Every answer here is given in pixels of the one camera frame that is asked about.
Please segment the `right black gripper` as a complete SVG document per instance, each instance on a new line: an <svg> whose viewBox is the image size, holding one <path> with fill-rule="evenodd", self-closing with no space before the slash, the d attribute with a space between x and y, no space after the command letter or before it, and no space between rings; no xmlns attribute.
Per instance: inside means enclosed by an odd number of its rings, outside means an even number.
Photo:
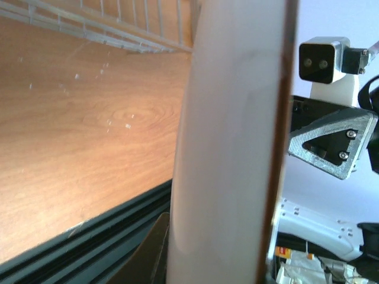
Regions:
<svg viewBox="0 0 379 284"><path fill-rule="evenodd" d="M293 97L288 154L340 180L356 171L361 154L378 171L378 113Z"/></svg>

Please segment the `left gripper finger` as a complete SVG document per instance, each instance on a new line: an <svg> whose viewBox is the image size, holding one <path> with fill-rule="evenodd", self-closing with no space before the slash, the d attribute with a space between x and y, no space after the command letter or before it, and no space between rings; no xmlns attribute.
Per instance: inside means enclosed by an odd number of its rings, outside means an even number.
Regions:
<svg viewBox="0 0 379 284"><path fill-rule="evenodd" d="M111 277L108 283L160 284L166 282L169 221L169 213L165 212L159 216L131 258Z"/></svg>

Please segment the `round striped white plate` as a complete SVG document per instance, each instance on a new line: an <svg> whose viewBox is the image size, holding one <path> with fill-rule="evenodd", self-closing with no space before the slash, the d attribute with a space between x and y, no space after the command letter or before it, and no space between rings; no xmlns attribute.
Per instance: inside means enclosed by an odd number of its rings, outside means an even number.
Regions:
<svg viewBox="0 0 379 284"><path fill-rule="evenodd" d="M265 283L290 125L297 1L204 1L172 181L168 283Z"/></svg>

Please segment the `wire metal dish rack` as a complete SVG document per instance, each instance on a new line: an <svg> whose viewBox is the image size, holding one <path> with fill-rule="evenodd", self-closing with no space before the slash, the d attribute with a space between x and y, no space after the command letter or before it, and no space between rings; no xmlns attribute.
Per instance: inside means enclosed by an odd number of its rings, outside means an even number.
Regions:
<svg viewBox="0 0 379 284"><path fill-rule="evenodd" d="M1 1L1 16L138 53L191 52L201 1Z"/></svg>

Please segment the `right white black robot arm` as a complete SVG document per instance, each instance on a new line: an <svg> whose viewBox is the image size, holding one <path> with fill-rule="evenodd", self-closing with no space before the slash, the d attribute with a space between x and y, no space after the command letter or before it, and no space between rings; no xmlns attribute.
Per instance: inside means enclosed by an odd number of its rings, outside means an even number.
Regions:
<svg viewBox="0 0 379 284"><path fill-rule="evenodd" d="M291 107L277 243L377 264L377 114L301 96Z"/></svg>

